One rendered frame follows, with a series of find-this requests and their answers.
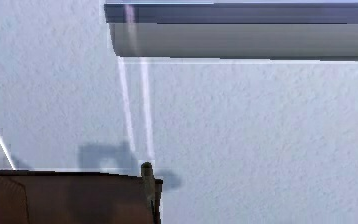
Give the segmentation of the olive green small post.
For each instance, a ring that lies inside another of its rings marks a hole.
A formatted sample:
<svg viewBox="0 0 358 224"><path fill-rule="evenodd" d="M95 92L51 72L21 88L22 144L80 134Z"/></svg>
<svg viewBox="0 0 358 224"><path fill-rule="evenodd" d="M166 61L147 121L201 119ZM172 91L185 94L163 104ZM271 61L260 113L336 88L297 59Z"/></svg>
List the olive green small post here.
<svg viewBox="0 0 358 224"><path fill-rule="evenodd" d="M143 179L147 204L150 208L153 208L155 206L155 178L150 162L144 162L141 165L141 177Z"/></svg>

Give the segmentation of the brown wooden cabinet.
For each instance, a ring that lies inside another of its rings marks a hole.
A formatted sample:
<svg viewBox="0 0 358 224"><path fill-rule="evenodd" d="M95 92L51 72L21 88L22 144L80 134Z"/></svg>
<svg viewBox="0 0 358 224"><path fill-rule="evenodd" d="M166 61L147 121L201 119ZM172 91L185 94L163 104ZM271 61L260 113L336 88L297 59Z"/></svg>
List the brown wooden cabinet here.
<svg viewBox="0 0 358 224"><path fill-rule="evenodd" d="M138 176L0 170L0 224L161 224L162 185L149 203Z"/></svg>

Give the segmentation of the grey window frame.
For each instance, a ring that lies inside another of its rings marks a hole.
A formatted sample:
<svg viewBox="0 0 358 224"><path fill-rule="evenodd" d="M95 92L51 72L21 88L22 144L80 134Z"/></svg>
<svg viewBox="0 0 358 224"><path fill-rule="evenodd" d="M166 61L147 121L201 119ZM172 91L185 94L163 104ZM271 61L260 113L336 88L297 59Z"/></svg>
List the grey window frame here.
<svg viewBox="0 0 358 224"><path fill-rule="evenodd" d="M121 57L358 61L358 1L106 2Z"/></svg>

